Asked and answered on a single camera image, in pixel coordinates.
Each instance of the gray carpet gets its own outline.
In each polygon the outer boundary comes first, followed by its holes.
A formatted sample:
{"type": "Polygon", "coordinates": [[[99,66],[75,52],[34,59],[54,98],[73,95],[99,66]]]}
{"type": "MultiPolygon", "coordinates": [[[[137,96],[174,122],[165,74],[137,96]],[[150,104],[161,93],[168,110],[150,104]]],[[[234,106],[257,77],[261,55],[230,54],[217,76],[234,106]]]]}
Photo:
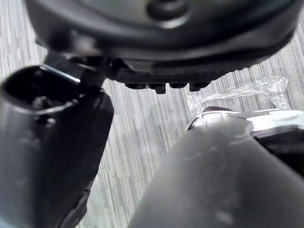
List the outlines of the gray carpet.
{"type": "MultiPolygon", "coordinates": [[[[304,110],[304,15],[292,42],[258,66],[230,73],[197,95],[227,91],[257,79],[286,76],[286,97],[293,109],[304,110]]],[[[21,0],[0,0],[0,72],[3,80],[15,70],[43,61],[46,51],[34,43],[35,35],[21,0]]],[[[88,214],[81,228],[124,228],[144,190],[169,148],[182,136],[198,110],[189,110],[185,89],[166,95],[135,91],[108,81],[116,113],[100,170],[92,188],[88,214]]],[[[272,108],[264,95],[210,101],[202,105],[237,111],[272,108]]]]}

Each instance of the black plastic housing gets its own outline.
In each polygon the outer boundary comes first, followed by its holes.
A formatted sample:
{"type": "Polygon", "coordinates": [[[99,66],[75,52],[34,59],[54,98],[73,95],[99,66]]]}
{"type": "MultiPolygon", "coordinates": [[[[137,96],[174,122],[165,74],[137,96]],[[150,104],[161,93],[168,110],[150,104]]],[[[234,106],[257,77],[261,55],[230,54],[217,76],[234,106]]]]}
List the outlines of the black plastic housing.
{"type": "Polygon", "coordinates": [[[79,88],[39,66],[2,84],[0,227],[74,228],[84,216],[114,110],[79,88]]]}
{"type": "Polygon", "coordinates": [[[25,0],[40,44],[69,57],[109,58],[115,75],[106,75],[105,68],[101,74],[159,94],[166,83],[172,88],[190,84],[191,91],[199,91],[228,72],[267,59],[291,39],[303,4],[176,0],[187,6],[185,21],[164,28],[146,10],[157,1],[25,0]]]}

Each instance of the clear plastic bag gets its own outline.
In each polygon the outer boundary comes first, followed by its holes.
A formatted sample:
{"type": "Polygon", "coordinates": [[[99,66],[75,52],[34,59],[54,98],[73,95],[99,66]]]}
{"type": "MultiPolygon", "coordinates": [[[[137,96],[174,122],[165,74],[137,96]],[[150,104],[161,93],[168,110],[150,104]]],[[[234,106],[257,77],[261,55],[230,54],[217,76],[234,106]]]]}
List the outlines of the clear plastic bag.
{"type": "Polygon", "coordinates": [[[189,109],[194,110],[200,108],[200,105],[206,101],[252,95],[266,95],[278,109],[290,109],[285,96],[288,82],[287,77],[262,78],[239,88],[231,88],[226,92],[217,92],[209,96],[189,95],[187,103],[189,109]]]}

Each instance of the striped carpet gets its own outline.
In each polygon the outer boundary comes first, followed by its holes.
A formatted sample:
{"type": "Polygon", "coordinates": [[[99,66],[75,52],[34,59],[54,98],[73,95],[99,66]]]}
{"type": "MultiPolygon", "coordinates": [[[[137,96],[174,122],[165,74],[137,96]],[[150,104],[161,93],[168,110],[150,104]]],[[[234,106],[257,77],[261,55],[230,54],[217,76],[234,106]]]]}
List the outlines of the striped carpet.
{"type": "MultiPolygon", "coordinates": [[[[167,94],[135,91],[107,81],[115,117],[100,170],[92,188],[88,214],[80,228],[124,228],[169,148],[199,110],[189,110],[187,96],[227,91],[263,77],[285,76],[285,96],[293,109],[304,110],[304,14],[292,42],[260,65],[230,73],[200,92],[167,88],[167,94]]],[[[43,61],[46,51],[35,35],[21,0],[0,0],[0,75],[3,80],[23,66],[43,61]]],[[[206,106],[237,111],[272,108],[264,95],[209,101],[206,106]]]]}

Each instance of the black plastic part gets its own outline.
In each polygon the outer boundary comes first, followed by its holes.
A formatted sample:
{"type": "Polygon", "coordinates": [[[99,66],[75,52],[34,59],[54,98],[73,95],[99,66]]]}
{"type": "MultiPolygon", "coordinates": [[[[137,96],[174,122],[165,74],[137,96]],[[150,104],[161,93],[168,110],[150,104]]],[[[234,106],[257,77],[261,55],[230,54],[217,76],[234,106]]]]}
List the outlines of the black plastic part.
{"type": "Polygon", "coordinates": [[[84,216],[114,110],[79,85],[39,66],[2,84],[1,228],[74,228],[84,216]]]}
{"type": "Polygon", "coordinates": [[[78,63],[89,69],[92,62],[87,64],[87,58],[101,57],[97,70],[129,87],[190,83],[192,91],[280,50],[291,39],[303,4],[302,0],[138,0],[133,1],[136,8],[122,2],[126,8],[122,12],[120,4],[110,0],[25,2],[38,41],[45,47],[84,57],[78,63]],[[147,7],[157,20],[184,13],[187,19],[178,28],[163,28],[146,15],[147,7]]]}
{"type": "Polygon", "coordinates": [[[86,71],[86,68],[79,67],[63,54],[53,52],[51,50],[48,51],[47,57],[44,60],[44,64],[78,79],[80,79],[86,71]]]}
{"type": "Polygon", "coordinates": [[[129,228],[302,228],[303,179],[252,130],[250,121],[226,116],[187,131],[129,228]]]}
{"type": "Polygon", "coordinates": [[[186,0],[152,0],[147,6],[148,15],[160,21],[181,18],[187,10],[186,0]]]}
{"type": "Polygon", "coordinates": [[[304,177],[304,130],[297,126],[255,132],[253,136],[273,155],[304,177]]]}
{"type": "Polygon", "coordinates": [[[170,87],[173,89],[181,89],[184,88],[187,83],[170,83],[170,87]]]}
{"type": "Polygon", "coordinates": [[[146,84],[125,84],[125,86],[130,89],[145,89],[147,87],[146,84]]]}
{"type": "Polygon", "coordinates": [[[165,94],[166,93],[166,84],[148,84],[148,87],[154,89],[157,94],[165,94]]]}

